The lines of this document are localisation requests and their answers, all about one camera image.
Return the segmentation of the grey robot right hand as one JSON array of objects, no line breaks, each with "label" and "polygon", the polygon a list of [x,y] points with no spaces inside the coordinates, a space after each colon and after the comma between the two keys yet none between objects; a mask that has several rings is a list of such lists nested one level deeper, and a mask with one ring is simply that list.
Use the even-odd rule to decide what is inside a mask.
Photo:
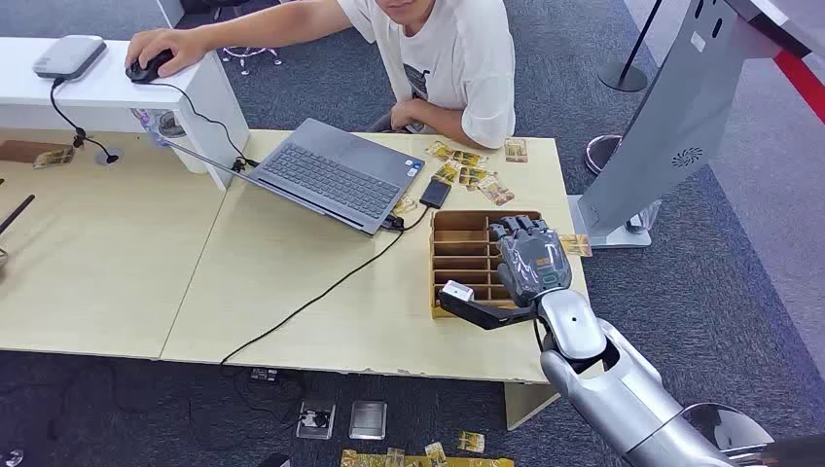
[{"label": "grey robot right hand", "polygon": [[488,232],[499,251],[499,280],[516,306],[570,287],[572,270],[559,235],[543,219],[506,216],[491,223]]}]

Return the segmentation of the person's left hand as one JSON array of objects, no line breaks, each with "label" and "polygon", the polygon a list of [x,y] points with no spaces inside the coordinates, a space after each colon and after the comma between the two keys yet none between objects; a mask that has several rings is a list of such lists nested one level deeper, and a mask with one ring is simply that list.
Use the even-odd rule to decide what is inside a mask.
[{"label": "person's left hand", "polygon": [[408,126],[423,126],[421,109],[425,101],[421,99],[399,100],[390,111],[390,123],[393,130]]}]

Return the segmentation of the person's right hand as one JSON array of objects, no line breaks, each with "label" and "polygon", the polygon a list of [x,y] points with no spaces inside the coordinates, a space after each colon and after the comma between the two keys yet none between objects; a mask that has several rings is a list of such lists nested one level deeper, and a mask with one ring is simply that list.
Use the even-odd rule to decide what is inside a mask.
[{"label": "person's right hand", "polygon": [[172,58],[158,67],[160,78],[169,77],[202,59],[210,50],[210,35],[208,27],[160,28],[138,32],[129,41],[125,67],[129,68],[137,61],[141,68],[148,68],[150,61],[169,50]]}]

